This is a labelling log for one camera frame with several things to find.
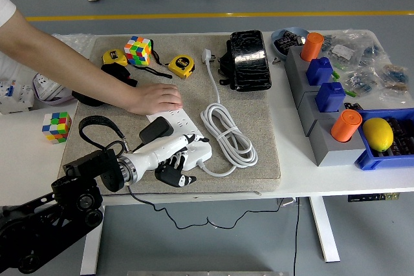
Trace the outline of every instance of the white table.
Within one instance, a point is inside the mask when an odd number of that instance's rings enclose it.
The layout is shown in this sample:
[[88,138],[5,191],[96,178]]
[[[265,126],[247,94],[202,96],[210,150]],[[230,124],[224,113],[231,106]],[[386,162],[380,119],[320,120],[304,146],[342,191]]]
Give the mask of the white table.
[[[268,60],[272,64],[275,53],[270,46],[270,35],[271,32],[263,33]],[[154,203],[166,203],[309,197],[325,261],[339,261],[323,196],[414,191],[413,169],[362,171],[355,165],[316,166],[309,139],[303,134],[283,64],[270,65],[270,71],[272,88],[268,90],[268,96],[272,99],[270,111],[281,169],[280,186],[267,193],[145,195],[144,198]],[[369,96],[358,99],[358,103],[365,109],[414,107],[412,100],[405,105],[397,105]],[[73,115],[74,109],[75,104],[72,103],[65,111]],[[1,146],[0,176],[2,180],[6,180],[7,176],[8,181],[0,184],[0,206],[22,204],[50,192],[50,184],[58,175],[64,145],[49,145],[37,128],[40,119],[43,120],[44,114],[49,113],[47,111],[54,111],[54,108],[0,116],[0,134],[3,141],[8,142]],[[139,204],[126,195],[105,196],[103,202],[105,206]],[[95,273],[101,229],[102,225],[87,237],[82,275]]]

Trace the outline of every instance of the gray floor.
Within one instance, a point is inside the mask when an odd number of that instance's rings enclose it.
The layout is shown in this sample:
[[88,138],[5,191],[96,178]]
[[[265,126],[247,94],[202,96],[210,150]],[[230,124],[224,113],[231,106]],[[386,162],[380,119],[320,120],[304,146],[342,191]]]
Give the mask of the gray floor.
[[[207,12],[326,12],[414,10],[414,0],[13,0],[26,16],[172,14]],[[56,21],[34,23],[57,34],[136,34],[176,32],[272,31],[298,26],[308,30],[368,29],[396,65],[414,68],[414,17],[292,16],[187,19]],[[346,196],[325,198],[341,262],[325,263],[309,201],[301,200],[296,275],[413,275],[413,201],[348,203]],[[247,209],[275,209],[275,200],[167,204],[181,226],[204,222],[231,226]],[[293,275],[298,209],[247,214],[232,230],[211,226],[175,229],[149,206],[108,207],[99,275],[129,270],[287,271]],[[84,239],[35,275],[77,275]],[[8,270],[4,275],[19,275]]]

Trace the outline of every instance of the tape measure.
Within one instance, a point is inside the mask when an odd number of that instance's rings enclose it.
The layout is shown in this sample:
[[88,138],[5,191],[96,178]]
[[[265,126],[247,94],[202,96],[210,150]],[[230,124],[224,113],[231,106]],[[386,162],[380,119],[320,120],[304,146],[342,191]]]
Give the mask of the tape measure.
[[118,50],[117,48],[114,50],[106,51],[102,56],[102,61],[104,64],[118,63],[124,67],[128,65],[127,57],[121,50]]
[[188,55],[178,55],[168,64],[168,69],[181,79],[186,79],[194,71],[194,60]]

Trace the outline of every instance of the table leg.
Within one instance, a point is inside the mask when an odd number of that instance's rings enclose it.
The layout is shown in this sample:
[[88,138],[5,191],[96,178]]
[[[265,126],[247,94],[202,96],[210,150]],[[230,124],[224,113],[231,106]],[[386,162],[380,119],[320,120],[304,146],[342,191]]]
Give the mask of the table leg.
[[339,253],[336,249],[334,235],[332,233],[331,223],[329,223],[325,203],[322,196],[309,197],[312,207],[313,217],[316,228],[318,229],[319,240],[321,242],[323,258],[325,262],[338,262]]
[[[105,206],[101,208],[102,213],[105,213]],[[96,267],[98,265],[99,244],[101,241],[101,232],[104,221],[86,235],[85,248],[83,249],[82,266],[80,268],[80,275],[96,275]]]

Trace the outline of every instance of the yellow lemon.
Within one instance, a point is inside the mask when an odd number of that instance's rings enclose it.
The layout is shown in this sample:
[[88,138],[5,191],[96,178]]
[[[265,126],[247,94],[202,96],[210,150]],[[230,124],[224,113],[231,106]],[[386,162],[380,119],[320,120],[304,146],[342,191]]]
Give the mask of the yellow lemon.
[[366,120],[362,125],[365,138],[369,146],[378,151],[384,152],[394,140],[394,134],[388,122],[382,118],[371,118]]

